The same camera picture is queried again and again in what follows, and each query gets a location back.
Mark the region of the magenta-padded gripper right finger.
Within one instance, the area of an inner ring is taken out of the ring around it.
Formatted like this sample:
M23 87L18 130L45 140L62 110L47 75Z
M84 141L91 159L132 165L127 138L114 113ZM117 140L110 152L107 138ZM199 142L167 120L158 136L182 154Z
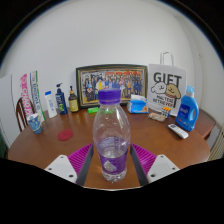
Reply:
M136 144L130 145L130 154L141 186L179 171L179 168L164 154L155 155Z

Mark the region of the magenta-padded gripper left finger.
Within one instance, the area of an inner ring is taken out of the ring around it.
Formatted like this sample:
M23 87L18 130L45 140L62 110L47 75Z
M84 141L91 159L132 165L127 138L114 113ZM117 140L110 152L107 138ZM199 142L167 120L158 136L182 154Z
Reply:
M45 170L79 186L83 186L93 154L93 145L89 144L68 156L59 155Z

